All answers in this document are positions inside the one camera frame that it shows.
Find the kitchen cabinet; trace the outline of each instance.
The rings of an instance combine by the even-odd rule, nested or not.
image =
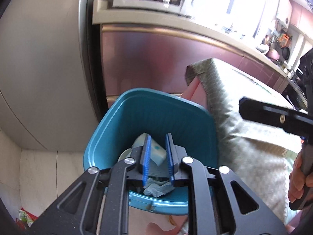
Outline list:
[[[300,23],[300,18],[301,18],[301,11],[302,11],[302,6],[294,1],[290,1],[292,5],[292,14],[291,14],[291,19],[290,23],[296,27],[299,27]]]
[[[223,48],[180,37],[134,32],[102,33],[102,66],[107,96],[118,96],[136,87],[183,93],[187,88],[187,65],[212,57],[235,67],[239,67],[243,58]]]
[[[278,80],[273,86],[273,89],[281,94],[285,90],[287,85],[288,85],[288,80],[286,78],[283,78],[282,76],[279,76]]]
[[[271,88],[274,87],[280,77],[280,74],[272,68],[246,57],[243,58],[238,69],[255,77]]]
[[[291,24],[313,39],[313,14],[296,2],[291,4]]]

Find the tiled floor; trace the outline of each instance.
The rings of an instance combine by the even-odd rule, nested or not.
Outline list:
[[[20,192],[22,207],[39,216],[56,198],[57,152],[22,150]]]
[[[21,208],[20,156],[21,148],[0,129],[0,197],[13,218]]]
[[[39,216],[84,172],[83,153],[23,149],[20,168],[22,206]],[[164,231],[174,228],[169,216],[129,208],[129,235],[144,235],[151,222]]]

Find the white countertop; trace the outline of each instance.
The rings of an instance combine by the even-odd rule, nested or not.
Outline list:
[[[183,30],[190,33],[195,33],[201,36],[205,36],[227,45],[230,45],[248,56],[253,57],[256,61],[261,62],[275,71],[280,73],[284,78],[287,74],[272,61],[270,61],[264,54],[259,52],[256,48],[249,47],[240,39],[234,39],[228,34],[219,32],[214,29],[207,28],[205,26],[195,23],[193,20],[165,14],[154,11],[141,11],[132,9],[103,9],[103,6],[94,3],[93,11],[93,24],[117,24],[117,23],[129,23],[129,24],[147,24],[154,26],[165,26],[173,29]]]

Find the teal trash bin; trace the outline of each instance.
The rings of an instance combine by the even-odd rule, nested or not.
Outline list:
[[[136,88],[124,92],[106,113],[84,153],[84,170],[112,167],[142,133],[165,149],[165,135],[205,166],[217,168],[217,138],[212,116],[202,106],[160,91]],[[162,198],[129,192],[129,205],[167,215],[188,214],[188,188],[175,188]]]

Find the finger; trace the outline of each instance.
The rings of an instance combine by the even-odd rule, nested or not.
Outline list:
[[[295,229],[295,227],[292,227],[291,225],[288,225],[288,224],[286,225],[286,230],[287,230],[288,234],[292,233],[294,231],[294,229]]]
[[[291,181],[295,188],[300,191],[306,182],[306,177],[300,169],[293,169]]]
[[[306,185],[308,187],[313,187],[313,173],[306,177]]]
[[[303,195],[303,188],[298,191],[293,185],[291,185],[289,187],[289,194],[292,195],[293,197],[295,197],[296,199],[301,199],[302,195]]]
[[[302,164],[302,151],[299,152],[297,158],[295,159],[294,168],[299,169],[301,167],[301,164]]]
[[[296,200],[296,197],[294,197],[291,192],[288,192],[288,199],[290,200],[291,203],[294,203]]]

